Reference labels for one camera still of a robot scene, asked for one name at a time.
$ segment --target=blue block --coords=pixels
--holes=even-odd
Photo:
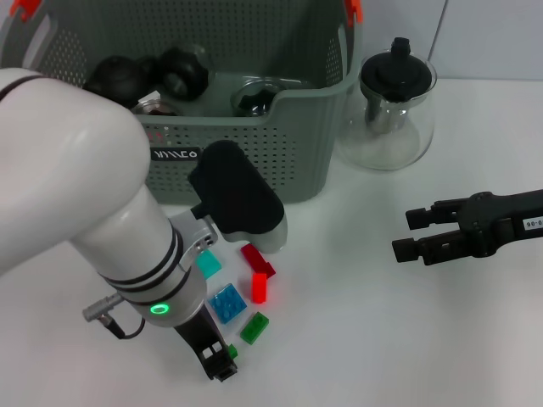
[[[247,308],[244,299],[232,284],[228,284],[210,299],[210,304],[219,320],[225,325]]]
[[[200,256],[198,256],[196,259],[196,265],[202,270],[202,274],[206,280],[222,268],[219,260],[217,260],[213,253],[211,253],[209,250],[205,250]]]

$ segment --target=green led ring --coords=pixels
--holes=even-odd
[[[163,315],[170,310],[170,305],[168,304],[156,304],[151,307],[151,314]]]

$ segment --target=red block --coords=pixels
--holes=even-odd
[[[267,277],[263,273],[253,274],[253,302],[263,304],[266,302]]]
[[[267,278],[275,275],[272,265],[264,260],[262,254],[252,244],[243,246],[241,253],[255,273],[264,273]]]

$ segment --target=orange clip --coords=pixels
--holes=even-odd
[[[364,21],[364,10],[362,9],[361,0],[345,0],[345,9],[347,10],[349,27],[352,27],[355,23],[353,14],[356,14],[356,23],[362,24],[362,21]]]
[[[17,13],[17,8],[24,9],[20,19],[25,23],[36,12],[37,8],[42,4],[42,0],[15,0],[9,9],[9,15],[13,17]]]

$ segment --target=teal block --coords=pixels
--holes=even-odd
[[[213,276],[217,271],[222,268],[221,263],[209,250],[205,250],[198,258],[196,259],[196,265],[202,270],[204,278],[207,280]]]

